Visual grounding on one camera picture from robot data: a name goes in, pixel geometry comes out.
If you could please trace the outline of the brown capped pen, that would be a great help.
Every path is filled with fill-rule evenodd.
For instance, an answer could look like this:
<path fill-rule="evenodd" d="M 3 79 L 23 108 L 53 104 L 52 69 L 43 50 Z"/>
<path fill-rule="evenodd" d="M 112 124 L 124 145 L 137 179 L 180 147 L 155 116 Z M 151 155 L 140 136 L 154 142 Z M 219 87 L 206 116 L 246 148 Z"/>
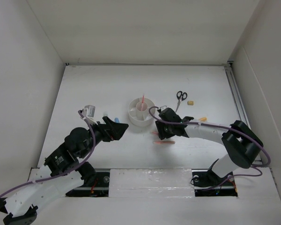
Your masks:
<path fill-rule="evenodd" d="M 175 141 L 154 141 L 153 144 L 175 144 Z"/>

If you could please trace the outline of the pink highlighter pen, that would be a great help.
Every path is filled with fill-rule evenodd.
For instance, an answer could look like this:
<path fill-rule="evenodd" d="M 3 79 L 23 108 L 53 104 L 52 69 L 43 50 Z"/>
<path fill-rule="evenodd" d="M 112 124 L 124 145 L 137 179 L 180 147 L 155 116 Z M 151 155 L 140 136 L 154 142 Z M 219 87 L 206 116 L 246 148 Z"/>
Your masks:
<path fill-rule="evenodd" d="M 145 96 L 142 96 L 142 101 L 141 101 L 141 105 L 140 105 L 140 111 L 144 111 L 145 110 Z"/>

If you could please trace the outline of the orange highlighter marker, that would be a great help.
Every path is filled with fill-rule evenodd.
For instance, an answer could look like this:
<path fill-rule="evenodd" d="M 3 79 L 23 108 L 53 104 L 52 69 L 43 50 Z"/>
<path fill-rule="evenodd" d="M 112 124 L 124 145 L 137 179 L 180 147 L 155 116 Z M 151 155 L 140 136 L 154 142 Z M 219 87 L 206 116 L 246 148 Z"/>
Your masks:
<path fill-rule="evenodd" d="M 199 119 L 200 121 L 207 121 L 207 118 L 206 117 L 202 117 Z"/>

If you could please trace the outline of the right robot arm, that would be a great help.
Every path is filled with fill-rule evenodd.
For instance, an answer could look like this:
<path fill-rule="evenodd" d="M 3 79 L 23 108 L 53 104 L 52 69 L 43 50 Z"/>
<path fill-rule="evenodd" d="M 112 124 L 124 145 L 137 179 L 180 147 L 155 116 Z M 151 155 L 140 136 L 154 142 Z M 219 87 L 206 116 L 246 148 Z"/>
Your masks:
<path fill-rule="evenodd" d="M 223 126 L 196 120 L 193 117 L 180 118 L 169 107 L 158 108 L 155 125 L 161 140 L 182 136 L 199 138 L 221 144 L 226 154 L 215 160 L 203 172 L 193 175 L 195 187 L 212 189 L 233 178 L 232 172 L 238 168 L 256 169 L 256 157 L 264 151 L 262 141 L 242 121 L 236 120 L 230 126 Z"/>

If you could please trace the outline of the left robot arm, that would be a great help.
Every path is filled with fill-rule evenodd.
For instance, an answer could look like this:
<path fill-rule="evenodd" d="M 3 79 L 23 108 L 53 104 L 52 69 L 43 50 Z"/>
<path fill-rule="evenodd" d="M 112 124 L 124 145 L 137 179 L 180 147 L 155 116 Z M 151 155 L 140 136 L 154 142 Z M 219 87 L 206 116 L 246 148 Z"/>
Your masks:
<path fill-rule="evenodd" d="M 96 180 L 96 171 L 88 162 L 100 142 L 118 141 L 128 129 L 126 123 L 116 123 L 107 116 L 104 123 L 88 128 L 74 128 L 64 142 L 53 151 L 31 181 L 11 189 L 14 194 L 0 195 L 0 212 L 5 213 L 6 225 L 30 225 L 40 210 L 66 193 L 80 186 L 90 186 Z"/>

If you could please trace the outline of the white round divided organizer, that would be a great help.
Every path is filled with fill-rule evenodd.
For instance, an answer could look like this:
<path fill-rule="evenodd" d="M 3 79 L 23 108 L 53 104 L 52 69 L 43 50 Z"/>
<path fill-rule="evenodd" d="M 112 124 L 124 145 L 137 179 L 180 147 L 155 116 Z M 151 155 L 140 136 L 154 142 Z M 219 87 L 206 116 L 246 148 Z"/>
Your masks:
<path fill-rule="evenodd" d="M 154 118 L 149 114 L 148 110 L 150 107 L 155 106 L 153 101 L 148 98 L 134 99 L 128 107 L 128 116 L 132 124 L 138 127 L 147 127 L 152 124 Z"/>

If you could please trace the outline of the black handled scissors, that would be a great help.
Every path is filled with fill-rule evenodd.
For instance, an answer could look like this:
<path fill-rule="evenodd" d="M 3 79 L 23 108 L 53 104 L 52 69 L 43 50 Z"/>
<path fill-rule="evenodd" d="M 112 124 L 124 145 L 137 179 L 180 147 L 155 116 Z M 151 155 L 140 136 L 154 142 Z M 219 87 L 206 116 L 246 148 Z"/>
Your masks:
<path fill-rule="evenodd" d="M 176 97 L 177 97 L 178 102 L 177 102 L 177 106 L 176 106 L 175 112 L 178 111 L 181 102 L 184 101 L 184 100 L 186 100 L 186 99 L 187 99 L 187 96 L 188 96 L 188 95 L 187 95 L 186 92 L 183 92 L 183 91 L 178 91 L 178 92 L 177 92 Z"/>

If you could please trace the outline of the front mounting rail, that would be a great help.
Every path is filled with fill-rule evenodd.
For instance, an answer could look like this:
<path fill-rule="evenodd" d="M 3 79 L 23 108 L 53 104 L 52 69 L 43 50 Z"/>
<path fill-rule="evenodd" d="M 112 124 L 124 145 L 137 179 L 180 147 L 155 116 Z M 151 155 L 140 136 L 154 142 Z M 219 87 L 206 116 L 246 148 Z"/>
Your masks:
<path fill-rule="evenodd" d="M 237 197 L 235 183 L 205 191 L 193 185 L 199 172 L 191 169 L 98 170 L 94 182 L 69 191 L 67 197 L 193 198 Z"/>

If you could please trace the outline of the aluminium rail at right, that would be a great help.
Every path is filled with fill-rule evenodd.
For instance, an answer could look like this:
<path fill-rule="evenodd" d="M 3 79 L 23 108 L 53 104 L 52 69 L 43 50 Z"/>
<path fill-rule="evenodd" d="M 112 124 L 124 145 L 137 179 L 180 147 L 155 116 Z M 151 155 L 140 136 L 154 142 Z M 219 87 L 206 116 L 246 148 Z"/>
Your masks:
<path fill-rule="evenodd" d="M 224 64 L 225 73 L 229 82 L 230 90 L 232 93 L 232 97 L 234 99 L 236 110 L 238 113 L 238 116 L 242 122 L 244 122 L 246 125 L 249 125 L 248 118 L 245 112 L 244 104 L 241 99 L 241 95 L 234 77 L 233 69 L 232 69 L 232 61 L 228 61 L 226 64 Z"/>

